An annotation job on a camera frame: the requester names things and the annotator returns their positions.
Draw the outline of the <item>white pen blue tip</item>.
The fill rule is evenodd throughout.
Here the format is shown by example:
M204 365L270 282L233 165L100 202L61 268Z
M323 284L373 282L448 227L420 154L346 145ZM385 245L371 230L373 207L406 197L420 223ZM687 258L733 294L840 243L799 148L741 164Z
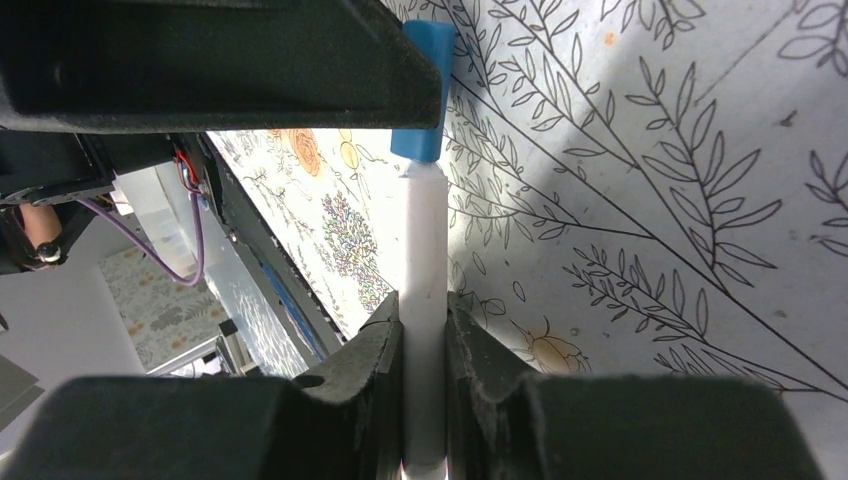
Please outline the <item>white pen blue tip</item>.
M398 200L398 306L404 342L402 468L408 479L443 479L447 177L435 163L412 162L400 177Z

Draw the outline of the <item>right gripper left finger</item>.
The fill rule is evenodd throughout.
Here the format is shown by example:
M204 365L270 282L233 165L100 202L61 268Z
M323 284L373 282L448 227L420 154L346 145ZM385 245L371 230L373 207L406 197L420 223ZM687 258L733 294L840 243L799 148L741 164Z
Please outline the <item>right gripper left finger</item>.
M396 479L403 327L390 294L320 364L276 376L82 377L45 400L6 479Z

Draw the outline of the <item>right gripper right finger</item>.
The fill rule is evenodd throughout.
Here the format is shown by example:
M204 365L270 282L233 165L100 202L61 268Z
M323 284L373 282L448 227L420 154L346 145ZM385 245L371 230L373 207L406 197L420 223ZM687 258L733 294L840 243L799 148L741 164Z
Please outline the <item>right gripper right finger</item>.
M448 296L453 479L818 479L783 403L722 377L543 374Z

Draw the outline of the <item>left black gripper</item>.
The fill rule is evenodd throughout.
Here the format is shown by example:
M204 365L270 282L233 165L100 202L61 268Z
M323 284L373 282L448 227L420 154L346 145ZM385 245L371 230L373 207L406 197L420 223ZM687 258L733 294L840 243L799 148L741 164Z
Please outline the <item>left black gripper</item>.
M208 184L199 133L117 134L429 128L441 87L378 1L5 1L1 273L44 264L22 205L56 208L65 261L79 201L118 176L182 162Z

